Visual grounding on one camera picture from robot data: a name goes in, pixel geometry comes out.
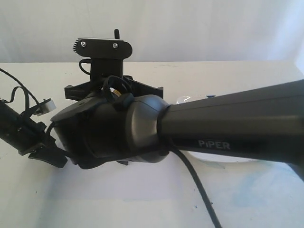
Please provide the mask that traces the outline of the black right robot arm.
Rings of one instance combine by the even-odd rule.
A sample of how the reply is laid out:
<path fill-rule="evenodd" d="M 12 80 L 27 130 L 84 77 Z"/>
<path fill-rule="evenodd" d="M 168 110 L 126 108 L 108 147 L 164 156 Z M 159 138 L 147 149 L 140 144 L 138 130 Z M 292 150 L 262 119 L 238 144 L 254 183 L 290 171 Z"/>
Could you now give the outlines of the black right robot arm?
<path fill-rule="evenodd" d="M 118 76 L 95 81 L 85 97 L 52 117 L 82 169 L 156 163 L 183 150 L 283 162 L 303 177 L 303 80 L 175 105 L 139 95 L 131 83 Z"/>

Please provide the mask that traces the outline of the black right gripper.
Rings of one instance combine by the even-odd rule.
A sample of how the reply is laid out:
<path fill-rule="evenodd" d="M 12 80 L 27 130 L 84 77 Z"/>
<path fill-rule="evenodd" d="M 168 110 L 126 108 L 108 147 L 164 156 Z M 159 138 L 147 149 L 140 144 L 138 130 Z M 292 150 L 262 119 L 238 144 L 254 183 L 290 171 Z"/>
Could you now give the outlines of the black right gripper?
<path fill-rule="evenodd" d="M 68 85 L 64 88 L 67 100 L 83 100 L 91 96 L 105 94 L 105 97 L 114 97 L 112 90 L 119 95 L 132 94 L 134 97 L 156 95 L 164 97 L 163 87 L 152 87 L 133 79 L 132 76 L 99 76 L 90 82 L 79 85 Z"/>

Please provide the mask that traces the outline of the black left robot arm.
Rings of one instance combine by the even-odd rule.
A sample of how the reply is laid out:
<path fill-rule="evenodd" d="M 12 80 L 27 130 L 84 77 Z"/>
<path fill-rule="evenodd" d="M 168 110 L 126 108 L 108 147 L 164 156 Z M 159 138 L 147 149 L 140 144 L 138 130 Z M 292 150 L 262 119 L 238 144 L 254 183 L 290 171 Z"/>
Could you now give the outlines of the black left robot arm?
<path fill-rule="evenodd" d="M 31 119 L 32 115 L 44 115 L 55 108 L 49 98 L 19 114 L 1 101 L 0 138 L 22 156 L 63 168 L 67 163 L 66 153 L 57 147 L 55 138 L 50 135 L 53 125 L 47 127 L 43 122 Z"/>

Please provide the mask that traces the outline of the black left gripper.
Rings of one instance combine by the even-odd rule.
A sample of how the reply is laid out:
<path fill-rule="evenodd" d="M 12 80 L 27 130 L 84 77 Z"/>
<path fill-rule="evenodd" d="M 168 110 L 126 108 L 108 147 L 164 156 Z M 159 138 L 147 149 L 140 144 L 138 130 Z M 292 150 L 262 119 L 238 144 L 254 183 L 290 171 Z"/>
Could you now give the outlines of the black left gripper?
<path fill-rule="evenodd" d="M 29 153 L 29 159 L 63 168 L 67 163 L 66 152 L 56 146 L 56 140 L 46 133 L 46 128 L 43 122 L 5 120 L 4 141 L 20 155 Z"/>

